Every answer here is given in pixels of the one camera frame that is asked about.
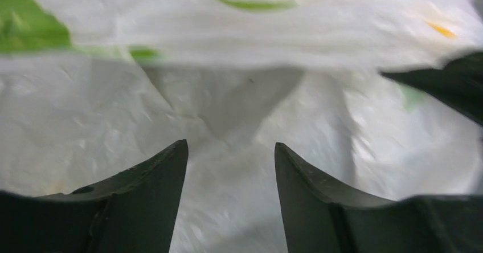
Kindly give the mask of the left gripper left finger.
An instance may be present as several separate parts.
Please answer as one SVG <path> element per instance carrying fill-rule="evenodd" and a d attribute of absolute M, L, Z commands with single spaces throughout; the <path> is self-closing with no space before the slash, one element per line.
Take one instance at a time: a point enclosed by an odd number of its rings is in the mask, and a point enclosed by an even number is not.
<path fill-rule="evenodd" d="M 188 144 L 70 194 L 1 192 L 2 252 L 168 252 Z"/>

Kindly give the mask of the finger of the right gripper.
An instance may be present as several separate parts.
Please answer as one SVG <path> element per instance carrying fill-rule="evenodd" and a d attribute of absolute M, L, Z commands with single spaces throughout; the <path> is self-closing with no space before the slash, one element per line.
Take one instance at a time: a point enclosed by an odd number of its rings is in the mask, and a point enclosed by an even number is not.
<path fill-rule="evenodd" d="M 381 75 L 423 91 L 482 125 L 482 51 L 455 58 L 442 69 L 382 71 Z"/>

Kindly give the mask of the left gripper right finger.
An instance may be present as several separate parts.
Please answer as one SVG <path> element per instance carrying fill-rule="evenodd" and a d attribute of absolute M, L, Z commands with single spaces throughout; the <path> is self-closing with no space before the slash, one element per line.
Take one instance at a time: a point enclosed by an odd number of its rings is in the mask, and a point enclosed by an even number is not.
<path fill-rule="evenodd" d="M 275 169 L 289 252 L 481 252 L 482 196 L 400 201 L 351 187 L 283 143 Z"/>

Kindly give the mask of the white printed plastic bag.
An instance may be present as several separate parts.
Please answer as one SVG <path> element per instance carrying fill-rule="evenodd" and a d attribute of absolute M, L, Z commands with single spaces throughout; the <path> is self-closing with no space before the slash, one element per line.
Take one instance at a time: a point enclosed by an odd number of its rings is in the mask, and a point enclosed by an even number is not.
<path fill-rule="evenodd" d="M 277 142 L 364 192 L 472 194 L 482 129 L 380 76 L 482 49 L 482 0 L 1 0 L 1 189 L 189 146 L 168 252 L 287 252 Z"/>

